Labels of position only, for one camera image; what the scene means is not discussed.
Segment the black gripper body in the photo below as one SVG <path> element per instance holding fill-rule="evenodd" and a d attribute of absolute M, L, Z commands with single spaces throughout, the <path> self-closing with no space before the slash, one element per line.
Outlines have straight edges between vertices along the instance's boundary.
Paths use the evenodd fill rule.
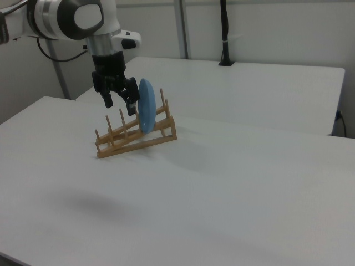
<path fill-rule="evenodd" d="M 94 89 L 97 93 L 124 90 L 125 59 L 123 52 L 116 52 L 105 56 L 92 56 L 95 71 L 92 72 Z"/>

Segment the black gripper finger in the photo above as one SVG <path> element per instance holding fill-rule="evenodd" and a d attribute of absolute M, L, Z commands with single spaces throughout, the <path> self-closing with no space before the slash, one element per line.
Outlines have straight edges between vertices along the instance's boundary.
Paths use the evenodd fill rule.
<path fill-rule="evenodd" d="M 119 88 L 119 96 L 125 101 L 129 116 L 135 114 L 136 102 L 140 99 L 135 78 L 125 78 Z"/>
<path fill-rule="evenodd" d="M 110 89 L 107 87 L 107 85 L 102 85 L 100 94 L 104 100 L 105 107 L 106 108 L 111 108 L 113 106 L 113 100 L 110 94 Z"/>

